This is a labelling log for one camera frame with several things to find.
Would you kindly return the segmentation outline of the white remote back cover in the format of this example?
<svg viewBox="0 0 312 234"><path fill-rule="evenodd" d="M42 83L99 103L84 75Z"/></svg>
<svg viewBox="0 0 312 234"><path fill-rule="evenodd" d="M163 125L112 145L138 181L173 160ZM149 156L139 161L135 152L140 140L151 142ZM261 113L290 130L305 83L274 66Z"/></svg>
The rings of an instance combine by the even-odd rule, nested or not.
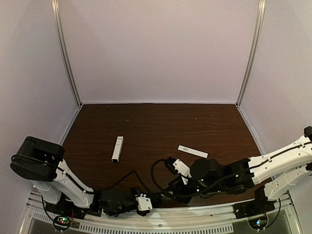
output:
<svg viewBox="0 0 312 234"><path fill-rule="evenodd" d="M202 151L199 151L196 149L192 149L192 148L189 148L186 146L179 145L177 149L181 152L192 154L194 156L198 156L198 157L202 157L202 158L208 158L208 153L202 152Z"/></svg>

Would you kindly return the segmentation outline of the white remote control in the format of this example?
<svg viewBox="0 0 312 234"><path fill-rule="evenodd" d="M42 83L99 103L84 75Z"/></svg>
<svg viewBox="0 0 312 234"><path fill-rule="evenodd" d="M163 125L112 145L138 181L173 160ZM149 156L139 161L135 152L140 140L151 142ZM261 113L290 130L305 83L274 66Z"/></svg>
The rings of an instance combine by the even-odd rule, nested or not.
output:
<svg viewBox="0 0 312 234"><path fill-rule="evenodd" d="M114 147L114 151L113 151L113 154L112 154L112 162L113 163L119 162L123 141L124 141L124 137L123 136L118 136L117 137L117 140L116 140L116 143L115 143L115 147Z"/></svg>

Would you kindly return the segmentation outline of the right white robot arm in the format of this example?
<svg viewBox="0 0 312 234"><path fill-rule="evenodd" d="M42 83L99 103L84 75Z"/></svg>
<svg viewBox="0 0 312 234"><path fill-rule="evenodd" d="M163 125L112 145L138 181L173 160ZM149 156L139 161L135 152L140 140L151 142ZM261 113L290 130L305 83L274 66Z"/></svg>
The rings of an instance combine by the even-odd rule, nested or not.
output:
<svg viewBox="0 0 312 234"><path fill-rule="evenodd" d="M275 201L291 186L312 174L312 128L304 129L298 140L266 155L253 156L228 165L216 159L198 159L188 167L180 159L169 157L164 165L180 179L169 185L174 198L183 203L197 195L245 193L272 176L276 178L255 193L256 199Z"/></svg>

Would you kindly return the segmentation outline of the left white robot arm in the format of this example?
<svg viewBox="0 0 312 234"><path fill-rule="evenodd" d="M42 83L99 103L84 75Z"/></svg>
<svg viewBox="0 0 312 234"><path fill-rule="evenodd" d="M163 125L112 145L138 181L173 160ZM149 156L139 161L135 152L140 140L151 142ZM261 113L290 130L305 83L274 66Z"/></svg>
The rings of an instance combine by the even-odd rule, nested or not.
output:
<svg viewBox="0 0 312 234"><path fill-rule="evenodd" d="M45 210L84 219L86 215L118 216L136 211L145 216L161 205L161 195L132 187L129 194L113 185L104 190L86 186L70 170L61 145L28 136L11 157L10 168L33 183L44 201Z"/></svg>

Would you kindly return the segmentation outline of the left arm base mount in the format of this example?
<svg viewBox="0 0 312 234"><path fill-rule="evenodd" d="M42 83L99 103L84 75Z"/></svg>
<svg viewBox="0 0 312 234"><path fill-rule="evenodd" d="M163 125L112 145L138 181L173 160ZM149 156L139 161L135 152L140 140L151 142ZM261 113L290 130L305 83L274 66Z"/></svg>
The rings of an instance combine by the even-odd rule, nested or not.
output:
<svg viewBox="0 0 312 234"><path fill-rule="evenodd" d="M65 201L64 207L47 203L44 200L41 202L45 214L52 221L53 227L61 233L72 227L75 219L83 220L86 215L83 209L75 207L68 201Z"/></svg>

